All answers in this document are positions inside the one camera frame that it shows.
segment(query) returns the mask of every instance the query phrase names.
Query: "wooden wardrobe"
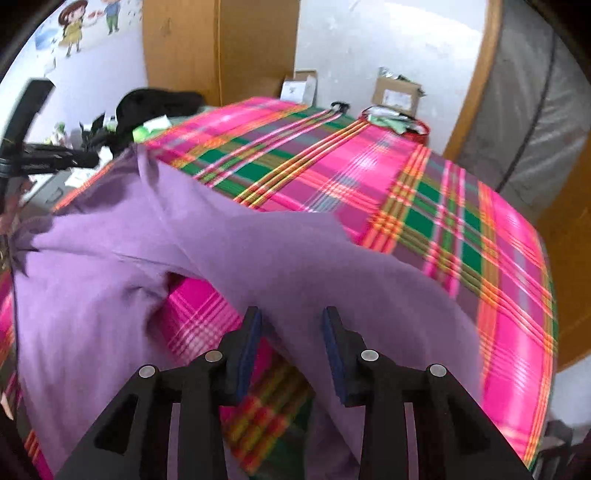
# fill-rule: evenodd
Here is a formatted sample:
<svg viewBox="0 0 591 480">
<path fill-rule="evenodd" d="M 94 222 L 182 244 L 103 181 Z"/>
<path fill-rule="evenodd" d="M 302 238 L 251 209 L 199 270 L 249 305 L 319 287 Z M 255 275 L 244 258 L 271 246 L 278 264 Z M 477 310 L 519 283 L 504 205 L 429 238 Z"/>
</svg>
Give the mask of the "wooden wardrobe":
<svg viewBox="0 0 591 480">
<path fill-rule="evenodd" d="M 144 0 L 150 87 L 209 105 L 278 96 L 293 73 L 300 0 Z"/>
</svg>

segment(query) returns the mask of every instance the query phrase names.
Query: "cardboard box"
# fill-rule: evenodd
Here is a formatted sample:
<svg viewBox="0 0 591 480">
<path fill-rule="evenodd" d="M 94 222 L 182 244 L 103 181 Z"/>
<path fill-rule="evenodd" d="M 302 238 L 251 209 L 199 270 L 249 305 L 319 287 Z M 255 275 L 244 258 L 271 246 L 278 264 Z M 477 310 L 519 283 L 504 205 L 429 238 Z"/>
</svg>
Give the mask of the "cardboard box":
<svg viewBox="0 0 591 480">
<path fill-rule="evenodd" d="M 292 76 L 285 77 L 280 98 L 313 106 L 316 102 L 317 85 L 318 73 L 315 70 L 296 70 Z"/>
<path fill-rule="evenodd" d="M 389 106 L 405 115 L 416 116 L 421 85 L 390 77 L 378 77 L 372 98 L 374 105 Z"/>
</svg>

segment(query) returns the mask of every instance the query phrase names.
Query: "bed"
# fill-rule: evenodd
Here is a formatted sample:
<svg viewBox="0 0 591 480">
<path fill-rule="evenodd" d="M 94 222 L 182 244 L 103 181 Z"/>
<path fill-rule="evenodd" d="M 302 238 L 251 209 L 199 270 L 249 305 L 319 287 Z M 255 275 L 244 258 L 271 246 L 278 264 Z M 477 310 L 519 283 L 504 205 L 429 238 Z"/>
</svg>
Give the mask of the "bed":
<svg viewBox="0 0 591 480">
<path fill-rule="evenodd" d="M 532 465 L 556 360 L 556 305 L 542 239 L 500 196 L 426 147 L 274 99 L 199 115 L 147 145 L 154 158 L 261 212 L 332 212 L 352 242 L 438 282 L 478 327 L 484 411 Z M 177 282 L 159 318 L 184 361 L 239 322 L 211 285 L 191 279 Z M 303 478 L 312 398 L 303 376 L 263 345 L 248 398 L 222 416 L 250 476 Z"/>
</svg>

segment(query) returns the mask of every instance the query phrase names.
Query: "cartoon girl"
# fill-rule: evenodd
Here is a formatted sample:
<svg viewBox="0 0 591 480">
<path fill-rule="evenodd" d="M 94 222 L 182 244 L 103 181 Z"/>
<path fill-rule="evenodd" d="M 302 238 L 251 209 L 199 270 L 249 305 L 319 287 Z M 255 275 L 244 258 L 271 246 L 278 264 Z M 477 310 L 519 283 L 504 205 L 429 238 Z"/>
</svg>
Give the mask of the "cartoon girl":
<svg viewBox="0 0 591 480">
<path fill-rule="evenodd" d="M 60 42 L 60 47 L 68 47 L 68 53 L 66 57 L 69 57 L 72 53 L 72 45 L 76 44 L 76 51 L 80 51 L 80 41 L 82 40 L 82 23 L 84 21 L 84 15 L 86 13 L 86 7 L 88 7 L 88 0 L 77 0 L 72 4 L 65 7 L 58 17 L 58 23 L 64 27 L 64 38 Z M 93 24 L 84 25 L 84 27 L 91 27 Z"/>
</svg>

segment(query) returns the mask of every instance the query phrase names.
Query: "purple shirt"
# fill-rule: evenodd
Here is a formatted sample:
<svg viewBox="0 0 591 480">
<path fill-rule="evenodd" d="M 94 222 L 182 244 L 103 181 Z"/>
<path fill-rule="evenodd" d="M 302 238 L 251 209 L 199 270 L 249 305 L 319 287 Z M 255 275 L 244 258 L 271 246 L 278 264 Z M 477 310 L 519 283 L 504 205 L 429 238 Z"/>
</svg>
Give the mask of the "purple shirt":
<svg viewBox="0 0 591 480">
<path fill-rule="evenodd" d="M 269 340 L 316 392 L 308 479 L 356 478 L 361 455 L 364 411 L 333 389 L 327 305 L 369 348 L 409 367 L 441 363 L 480 399 L 476 328 L 433 280 L 351 244 L 329 214 L 255 212 L 136 148 L 12 237 L 24 401 L 54 472 L 137 368 L 175 365 L 150 324 L 169 272 L 269 319 Z"/>
</svg>

